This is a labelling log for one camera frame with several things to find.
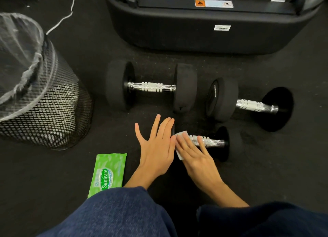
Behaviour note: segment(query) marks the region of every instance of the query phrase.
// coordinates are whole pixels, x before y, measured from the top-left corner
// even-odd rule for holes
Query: orange warning sticker
[[[205,0],[195,0],[196,7],[206,7]]]

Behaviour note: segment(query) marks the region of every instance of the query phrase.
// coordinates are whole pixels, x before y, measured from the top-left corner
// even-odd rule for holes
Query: black rubber floor
[[[0,11],[19,12],[48,30],[70,11],[72,0],[0,0]],[[267,133],[250,113],[236,111],[228,126],[241,130],[245,152],[218,163],[223,180],[251,205],[287,201],[328,212],[328,4],[283,50],[265,56],[154,52],[132,47],[115,33],[104,0],[76,0],[73,16],[49,34],[57,50],[95,94],[89,134],[76,146],[58,152],[44,147],[0,140],[0,232],[2,236],[35,236],[55,226],[86,198],[95,157],[99,153],[128,153],[124,181],[138,166],[140,148],[134,134],[138,122],[148,136],[157,113],[175,117],[176,130],[207,135],[204,118],[211,82],[230,76],[240,83],[240,97],[260,100],[271,88],[296,91],[294,124]],[[100,94],[107,63],[134,61],[138,80],[170,84],[176,63],[193,64],[199,87],[195,109],[172,113],[167,94],[138,94],[129,113],[110,108]],[[149,189],[155,202],[170,213],[180,235],[195,235],[195,210],[211,203],[186,175],[178,160]]]

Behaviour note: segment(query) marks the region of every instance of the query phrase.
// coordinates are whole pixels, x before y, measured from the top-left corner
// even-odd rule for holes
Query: right hand
[[[175,143],[180,155],[183,157],[183,164],[188,175],[196,186],[206,194],[212,194],[213,190],[224,184],[216,168],[213,158],[208,153],[203,140],[197,137],[200,150],[193,144],[186,133],[177,136]]]

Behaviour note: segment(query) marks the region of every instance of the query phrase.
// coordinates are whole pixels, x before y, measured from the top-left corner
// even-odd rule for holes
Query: rubber weight plate
[[[256,113],[254,115],[258,124],[266,131],[278,131],[290,120],[294,109],[292,92],[285,87],[274,88],[262,100],[267,105],[279,107],[276,114]]]
[[[113,109],[129,110],[133,105],[135,92],[129,90],[129,81],[135,81],[131,62],[116,60],[109,63],[106,72],[106,99]]]
[[[230,155],[238,156],[244,150],[243,141],[237,129],[229,129],[222,126],[211,138],[225,141],[223,148],[212,147],[207,149],[209,154],[213,158],[219,159],[220,162],[227,161]]]
[[[206,116],[219,122],[226,122],[236,109],[238,82],[233,78],[216,79],[207,94]]]
[[[190,64],[177,64],[174,73],[174,113],[186,113],[195,104],[197,94],[197,72]]]

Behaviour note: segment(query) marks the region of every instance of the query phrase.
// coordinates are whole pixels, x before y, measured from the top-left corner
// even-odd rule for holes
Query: trash can
[[[88,132],[93,101],[40,25],[0,13],[0,136],[64,150]]]

